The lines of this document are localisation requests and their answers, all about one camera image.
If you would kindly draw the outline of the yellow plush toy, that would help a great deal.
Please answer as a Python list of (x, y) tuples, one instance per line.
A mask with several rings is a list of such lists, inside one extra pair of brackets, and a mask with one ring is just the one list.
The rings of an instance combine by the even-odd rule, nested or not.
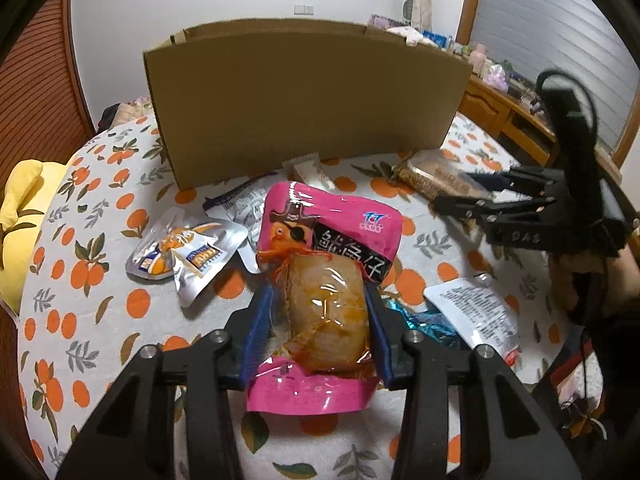
[(44, 215), (66, 174), (58, 162), (18, 162), (4, 185), (1, 203), (1, 300), (20, 313), (26, 275)]

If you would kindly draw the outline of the brown cardboard box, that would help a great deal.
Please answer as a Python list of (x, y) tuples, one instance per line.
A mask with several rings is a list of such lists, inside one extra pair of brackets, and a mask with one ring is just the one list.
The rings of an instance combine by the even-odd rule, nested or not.
[(297, 18), (186, 28), (143, 62), (180, 188), (256, 176), (307, 154), (438, 148), (471, 76), (439, 48)]

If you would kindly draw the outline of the wooden sideboard cabinet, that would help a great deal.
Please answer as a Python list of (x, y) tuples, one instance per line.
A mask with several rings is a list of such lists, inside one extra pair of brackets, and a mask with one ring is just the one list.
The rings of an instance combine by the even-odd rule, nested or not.
[(523, 165), (553, 167), (560, 150), (554, 133), (521, 103), (472, 75), (458, 111)]

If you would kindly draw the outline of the purple tissue pack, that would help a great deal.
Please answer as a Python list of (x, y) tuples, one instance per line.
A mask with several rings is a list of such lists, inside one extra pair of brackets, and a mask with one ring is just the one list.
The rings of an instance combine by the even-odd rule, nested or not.
[(509, 77), (501, 64), (491, 64), (484, 73), (483, 81), (502, 93), (509, 90)]

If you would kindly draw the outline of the white printed snack packet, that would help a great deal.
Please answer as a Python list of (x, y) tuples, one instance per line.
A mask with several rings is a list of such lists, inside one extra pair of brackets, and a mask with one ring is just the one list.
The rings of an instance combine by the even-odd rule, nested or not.
[(507, 366), (515, 364), (520, 353), (518, 322), (489, 282), (455, 278), (427, 287), (423, 296), (454, 326), (471, 349), (488, 344)]

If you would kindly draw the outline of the pink fish snack packet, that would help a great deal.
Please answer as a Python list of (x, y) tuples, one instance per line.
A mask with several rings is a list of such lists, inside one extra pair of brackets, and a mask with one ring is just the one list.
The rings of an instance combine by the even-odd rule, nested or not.
[(250, 412), (359, 412), (378, 388), (367, 288), (392, 270), (402, 235), (394, 207), (299, 182), (268, 191), (256, 259), (274, 286), (280, 348), (259, 365)]

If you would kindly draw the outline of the pink bottle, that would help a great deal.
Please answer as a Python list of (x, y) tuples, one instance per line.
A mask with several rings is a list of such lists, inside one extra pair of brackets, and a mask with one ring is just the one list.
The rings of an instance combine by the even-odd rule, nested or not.
[(482, 69), (487, 60), (486, 55), (486, 47), (484, 44), (476, 44), (475, 48), (470, 52), (468, 61), (472, 66), (472, 72), (476, 76), (480, 76), (482, 74)]

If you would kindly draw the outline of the silver orange snack packet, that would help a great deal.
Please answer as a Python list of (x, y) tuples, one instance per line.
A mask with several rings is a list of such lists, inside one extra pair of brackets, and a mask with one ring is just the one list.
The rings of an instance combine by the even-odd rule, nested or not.
[(147, 282), (171, 278), (180, 306), (187, 308), (224, 270), (247, 237), (247, 228), (228, 219), (192, 216), (171, 207), (142, 237), (125, 270)]

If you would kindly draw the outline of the small white wrapped candy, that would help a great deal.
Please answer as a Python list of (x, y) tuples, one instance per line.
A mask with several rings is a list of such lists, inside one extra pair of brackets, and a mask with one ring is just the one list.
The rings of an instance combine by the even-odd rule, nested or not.
[(326, 192), (336, 190), (335, 183), (321, 167), (318, 153), (310, 153), (287, 160), (282, 164), (282, 169), (293, 181)]

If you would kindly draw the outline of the white grey snack packet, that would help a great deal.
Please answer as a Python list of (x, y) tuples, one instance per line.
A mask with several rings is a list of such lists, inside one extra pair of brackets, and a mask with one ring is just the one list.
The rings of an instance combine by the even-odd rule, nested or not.
[(207, 197), (203, 204), (209, 218), (227, 217), (247, 229), (247, 238), (239, 247), (238, 254), (250, 274), (260, 273), (257, 243), (262, 228), (266, 196), (273, 185), (284, 180), (282, 174), (270, 172), (261, 177), (248, 179), (216, 197)]

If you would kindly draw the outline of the window roller blind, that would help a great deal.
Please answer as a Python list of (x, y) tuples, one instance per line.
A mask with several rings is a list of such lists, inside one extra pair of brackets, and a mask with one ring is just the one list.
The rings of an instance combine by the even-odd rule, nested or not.
[(592, 0), (478, 0), (471, 40), (529, 80), (549, 67), (575, 75), (593, 95), (600, 141), (616, 148), (639, 70)]

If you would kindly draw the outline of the blue foil wrapper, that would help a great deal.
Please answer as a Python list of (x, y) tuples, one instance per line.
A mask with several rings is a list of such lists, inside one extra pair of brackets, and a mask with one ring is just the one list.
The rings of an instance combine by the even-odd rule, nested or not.
[(418, 330), (423, 335), (437, 341), (441, 346), (451, 349), (460, 348), (461, 338), (454, 326), (435, 307), (428, 307), (425, 311), (416, 312), (394, 298), (385, 299), (385, 305), (390, 310), (401, 314), (409, 330)]

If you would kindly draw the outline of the small white fan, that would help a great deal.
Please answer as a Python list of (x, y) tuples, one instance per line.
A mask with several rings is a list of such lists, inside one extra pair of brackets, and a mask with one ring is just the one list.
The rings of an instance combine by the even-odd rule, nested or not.
[(405, 0), (402, 5), (402, 19), (404, 23), (410, 25), (412, 23), (413, 0)]

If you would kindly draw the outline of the wall light switch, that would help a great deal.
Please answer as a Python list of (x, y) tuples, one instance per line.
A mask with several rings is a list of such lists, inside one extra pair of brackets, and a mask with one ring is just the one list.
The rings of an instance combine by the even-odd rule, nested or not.
[(295, 15), (306, 15), (306, 16), (314, 15), (314, 7), (313, 6), (306, 6), (306, 4), (296, 4), (294, 6), (294, 14)]

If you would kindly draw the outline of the brown biscuit packet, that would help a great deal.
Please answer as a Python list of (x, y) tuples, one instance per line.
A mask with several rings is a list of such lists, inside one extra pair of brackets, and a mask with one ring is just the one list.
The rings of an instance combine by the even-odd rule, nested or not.
[(454, 166), (439, 150), (422, 150), (405, 157), (394, 166), (393, 176), (428, 200), (439, 195), (491, 198), (484, 186)]

